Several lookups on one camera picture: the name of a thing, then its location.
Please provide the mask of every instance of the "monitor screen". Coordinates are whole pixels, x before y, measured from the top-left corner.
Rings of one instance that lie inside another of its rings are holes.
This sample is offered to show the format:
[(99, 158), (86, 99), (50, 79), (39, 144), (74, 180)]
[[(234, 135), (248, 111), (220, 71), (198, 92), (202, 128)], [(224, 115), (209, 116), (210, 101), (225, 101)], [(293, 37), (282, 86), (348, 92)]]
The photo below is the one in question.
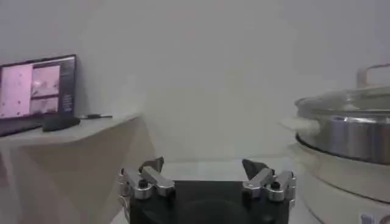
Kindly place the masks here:
[(0, 66), (0, 119), (73, 113), (76, 56)]

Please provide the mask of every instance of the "white appliance base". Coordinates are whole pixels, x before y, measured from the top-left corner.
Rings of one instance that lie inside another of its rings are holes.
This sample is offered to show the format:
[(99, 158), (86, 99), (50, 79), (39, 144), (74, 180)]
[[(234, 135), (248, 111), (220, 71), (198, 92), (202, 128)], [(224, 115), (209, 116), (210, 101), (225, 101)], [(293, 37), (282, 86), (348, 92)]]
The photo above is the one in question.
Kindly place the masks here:
[(324, 224), (390, 224), (390, 204), (342, 191), (308, 172), (299, 180), (302, 200)]

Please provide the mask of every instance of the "white desk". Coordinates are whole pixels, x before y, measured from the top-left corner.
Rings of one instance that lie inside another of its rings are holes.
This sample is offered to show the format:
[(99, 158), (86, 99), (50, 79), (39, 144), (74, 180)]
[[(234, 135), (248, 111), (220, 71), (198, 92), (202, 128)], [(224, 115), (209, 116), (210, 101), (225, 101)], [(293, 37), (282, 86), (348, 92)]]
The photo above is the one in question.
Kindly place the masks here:
[(119, 209), (115, 180), (122, 163), (136, 167), (154, 156), (138, 115), (0, 138), (18, 223), (109, 223)]

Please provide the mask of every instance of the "white shelf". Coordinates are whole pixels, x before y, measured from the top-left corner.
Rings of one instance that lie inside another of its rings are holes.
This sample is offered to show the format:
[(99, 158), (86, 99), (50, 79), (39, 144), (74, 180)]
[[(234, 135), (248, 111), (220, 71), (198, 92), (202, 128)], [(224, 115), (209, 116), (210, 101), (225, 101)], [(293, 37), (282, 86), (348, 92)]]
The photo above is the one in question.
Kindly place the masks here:
[(140, 115), (133, 110), (123, 116), (95, 120), (81, 120), (80, 125), (54, 132), (42, 132), (41, 128), (0, 138), (1, 147), (21, 147), (33, 145), (62, 144), (78, 141), (103, 130), (132, 120)]

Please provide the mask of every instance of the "metal bracket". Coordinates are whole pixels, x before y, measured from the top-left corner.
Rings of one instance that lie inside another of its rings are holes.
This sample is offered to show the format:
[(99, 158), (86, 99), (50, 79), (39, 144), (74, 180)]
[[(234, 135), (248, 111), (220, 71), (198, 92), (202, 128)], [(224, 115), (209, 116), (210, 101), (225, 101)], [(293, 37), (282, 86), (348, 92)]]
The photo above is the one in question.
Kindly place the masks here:
[(283, 171), (275, 180), (266, 186), (270, 201), (289, 200), (290, 208), (295, 205), (297, 178), (291, 171)]
[(141, 176), (155, 185), (158, 194), (161, 196), (166, 197), (175, 190), (175, 182), (166, 179), (151, 166), (143, 167)]
[(248, 192), (252, 198), (258, 198), (261, 190), (265, 185), (271, 183), (272, 179), (273, 171), (269, 168), (264, 168), (251, 180), (243, 182), (243, 190)]
[(132, 169), (121, 169), (119, 173), (120, 195), (144, 200), (152, 196), (152, 187), (138, 172)]

